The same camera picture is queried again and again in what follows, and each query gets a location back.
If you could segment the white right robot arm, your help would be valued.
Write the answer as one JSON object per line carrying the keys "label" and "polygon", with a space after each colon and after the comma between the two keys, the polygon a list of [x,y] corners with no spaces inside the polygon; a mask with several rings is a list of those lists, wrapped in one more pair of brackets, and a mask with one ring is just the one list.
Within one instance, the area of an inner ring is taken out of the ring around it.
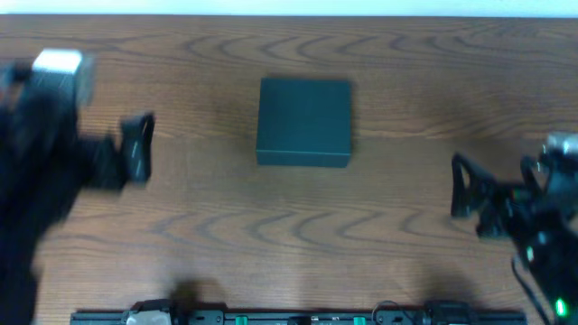
{"label": "white right robot arm", "polygon": [[577,322],[577,155],[547,149],[520,160],[522,182],[499,181],[465,156],[452,158],[453,218],[479,215],[480,238],[509,238],[556,324]]}

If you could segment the black gift box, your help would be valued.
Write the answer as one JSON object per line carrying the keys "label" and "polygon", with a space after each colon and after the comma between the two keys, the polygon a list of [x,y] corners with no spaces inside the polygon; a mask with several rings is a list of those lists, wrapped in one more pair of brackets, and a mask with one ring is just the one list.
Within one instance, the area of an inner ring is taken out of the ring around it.
{"label": "black gift box", "polygon": [[352,148],[351,107],[347,80],[261,79],[257,163],[346,167]]}

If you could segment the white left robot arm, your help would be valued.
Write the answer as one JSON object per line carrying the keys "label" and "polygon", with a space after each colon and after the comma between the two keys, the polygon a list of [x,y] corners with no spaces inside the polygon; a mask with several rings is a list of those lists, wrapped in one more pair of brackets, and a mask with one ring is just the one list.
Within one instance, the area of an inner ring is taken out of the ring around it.
{"label": "white left robot arm", "polygon": [[78,134],[74,102],[28,89],[1,110],[1,322],[33,320],[39,241],[84,188],[122,190],[151,175],[151,113],[121,124],[123,143]]}

